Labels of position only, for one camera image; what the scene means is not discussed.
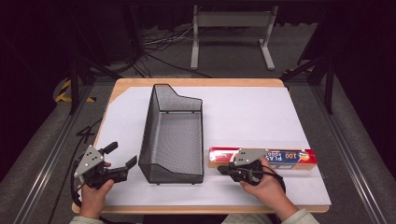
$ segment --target white metal frame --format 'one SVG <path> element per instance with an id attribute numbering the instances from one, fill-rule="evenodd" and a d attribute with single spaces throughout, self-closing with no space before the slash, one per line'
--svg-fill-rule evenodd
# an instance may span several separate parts
<path id="1" fill-rule="evenodd" d="M 199 39 L 198 27 L 214 27 L 214 26 L 258 26 L 266 27 L 266 35 L 264 39 L 259 39 L 262 55 L 268 70 L 274 70 L 274 62 L 268 50 L 268 42 L 274 27 L 277 7 L 273 7 L 272 11 L 199 11 L 198 6 L 194 6 L 193 31 L 194 39 L 192 42 L 191 69 L 198 68 L 199 55 Z"/>

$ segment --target human hand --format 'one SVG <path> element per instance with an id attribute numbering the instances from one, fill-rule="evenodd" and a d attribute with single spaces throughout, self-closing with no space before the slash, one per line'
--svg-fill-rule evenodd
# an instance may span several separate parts
<path id="1" fill-rule="evenodd" d="M 264 157 L 260 157 L 259 161 L 263 166 L 270 166 L 268 160 Z M 262 167 L 262 170 L 272 173 L 266 167 Z M 279 182 L 271 175 L 264 175 L 257 186 L 249 185 L 245 181 L 241 181 L 240 184 L 245 192 L 254 195 L 260 202 L 274 209 L 282 221 L 298 211 L 298 208 L 286 196 Z"/>
<path id="2" fill-rule="evenodd" d="M 103 208 L 106 203 L 106 195 L 113 188 L 114 180 L 109 179 L 107 182 L 99 189 L 90 188 L 88 185 L 84 185 L 81 188 L 81 208 L 79 210 L 79 215 L 81 217 L 89 217 L 98 219 L 102 213 Z"/>

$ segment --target black mesh basket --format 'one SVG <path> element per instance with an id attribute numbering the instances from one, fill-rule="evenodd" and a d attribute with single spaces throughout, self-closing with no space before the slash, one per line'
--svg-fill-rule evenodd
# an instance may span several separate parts
<path id="1" fill-rule="evenodd" d="M 201 99 L 153 86 L 138 164 L 151 184 L 203 182 Z"/>

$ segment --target person's left hand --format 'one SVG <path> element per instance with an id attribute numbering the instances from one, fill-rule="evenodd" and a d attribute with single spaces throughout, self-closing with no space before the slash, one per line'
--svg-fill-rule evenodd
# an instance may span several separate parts
<path id="1" fill-rule="evenodd" d="M 105 167 L 110 166 L 110 163 L 106 162 Z M 114 180 L 109 179 L 99 189 L 90 188 L 88 185 L 84 185 L 81 188 L 81 208 L 79 215 L 81 217 L 89 217 L 98 219 L 102 213 L 106 203 L 106 195 L 113 188 Z"/>

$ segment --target person's right hand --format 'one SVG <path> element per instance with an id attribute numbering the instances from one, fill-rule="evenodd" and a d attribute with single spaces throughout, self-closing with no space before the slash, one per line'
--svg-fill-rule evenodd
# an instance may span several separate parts
<path id="1" fill-rule="evenodd" d="M 270 164 L 264 157 L 259 158 L 262 165 L 269 167 Z M 264 172 L 272 173 L 268 168 L 262 167 Z M 240 182 L 244 191 L 254 195 L 260 202 L 274 209 L 283 221 L 298 211 L 298 208 L 289 200 L 279 182 L 271 175 L 264 175 L 257 186 L 249 185 L 245 181 Z"/>

